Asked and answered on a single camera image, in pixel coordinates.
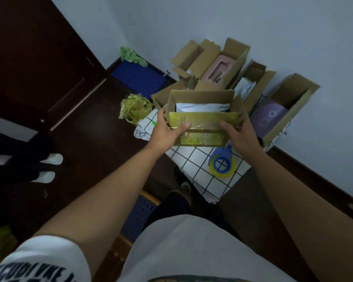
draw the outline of qr code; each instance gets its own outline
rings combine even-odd
[[[269,124],[269,121],[267,121],[266,119],[262,119],[260,124],[265,127],[267,124]]]

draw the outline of door panel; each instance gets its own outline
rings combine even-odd
[[[105,70],[51,0],[0,0],[0,105],[50,128]]]

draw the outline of box covered in yellow tape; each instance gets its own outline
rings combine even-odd
[[[183,122],[191,122],[191,128],[177,139],[175,145],[225,147],[229,137],[220,127],[220,121],[237,126],[243,115],[242,98],[233,97],[234,90],[172,90],[166,108],[170,128],[175,129]],[[176,112],[177,103],[230,104],[230,108],[228,112]]]

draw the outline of forearm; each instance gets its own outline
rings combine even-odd
[[[61,210],[35,235],[57,235],[77,243],[94,275],[118,236],[158,157],[147,147],[141,150]]]
[[[353,220],[264,152],[251,164],[316,276],[321,281],[346,280],[349,273],[353,277]]]

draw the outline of person's left hand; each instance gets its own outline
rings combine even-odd
[[[166,123],[165,112],[165,109],[158,112],[157,124],[147,144],[147,147],[157,152],[158,156],[168,151],[174,145],[177,138],[191,127],[190,122],[185,122],[180,124],[178,128],[171,130]]]

